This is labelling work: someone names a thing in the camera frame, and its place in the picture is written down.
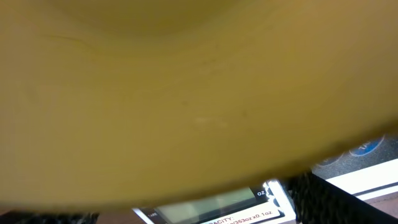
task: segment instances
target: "yellow object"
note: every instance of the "yellow object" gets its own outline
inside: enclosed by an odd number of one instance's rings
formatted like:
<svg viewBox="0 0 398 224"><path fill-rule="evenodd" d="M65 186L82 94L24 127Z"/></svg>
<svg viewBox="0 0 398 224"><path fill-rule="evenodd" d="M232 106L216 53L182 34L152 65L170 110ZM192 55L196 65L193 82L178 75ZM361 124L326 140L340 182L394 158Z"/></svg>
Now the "yellow object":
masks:
<svg viewBox="0 0 398 224"><path fill-rule="evenodd" d="M398 129L396 0L1 0L0 204L158 205Z"/></svg>

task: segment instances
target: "yellow curved surface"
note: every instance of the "yellow curved surface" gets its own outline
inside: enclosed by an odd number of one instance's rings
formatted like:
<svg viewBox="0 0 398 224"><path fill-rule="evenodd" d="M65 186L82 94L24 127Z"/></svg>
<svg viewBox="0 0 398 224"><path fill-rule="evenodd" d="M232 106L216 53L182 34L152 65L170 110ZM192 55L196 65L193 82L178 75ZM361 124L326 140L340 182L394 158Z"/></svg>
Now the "yellow curved surface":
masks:
<svg viewBox="0 0 398 224"><path fill-rule="evenodd" d="M0 204L142 206L397 129L398 1L1 0Z"/></svg>

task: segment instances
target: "digital scale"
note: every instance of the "digital scale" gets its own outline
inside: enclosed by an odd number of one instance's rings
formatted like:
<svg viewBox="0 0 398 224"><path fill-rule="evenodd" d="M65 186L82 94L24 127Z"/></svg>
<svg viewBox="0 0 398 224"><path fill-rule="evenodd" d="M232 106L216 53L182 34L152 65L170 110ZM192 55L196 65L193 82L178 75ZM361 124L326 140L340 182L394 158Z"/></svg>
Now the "digital scale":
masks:
<svg viewBox="0 0 398 224"><path fill-rule="evenodd" d="M398 139L383 136L320 162L313 173L361 200L398 192ZM133 209L147 224L285 223L295 219L280 182L270 180L214 197Z"/></svg>

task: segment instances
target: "white label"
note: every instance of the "white label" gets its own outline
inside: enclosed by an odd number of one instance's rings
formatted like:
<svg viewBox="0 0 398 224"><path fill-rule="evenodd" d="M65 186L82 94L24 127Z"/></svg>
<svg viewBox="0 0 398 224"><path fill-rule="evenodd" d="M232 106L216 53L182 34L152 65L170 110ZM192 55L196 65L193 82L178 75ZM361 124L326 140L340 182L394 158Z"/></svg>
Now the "white label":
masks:
<svg viewBox="0 0 398 224"><path fill-rule="evenodd" d="M247 208L245 210L226 215L203 224L250 224L278 217L280 215L277 207L272 202Z"/></svg>

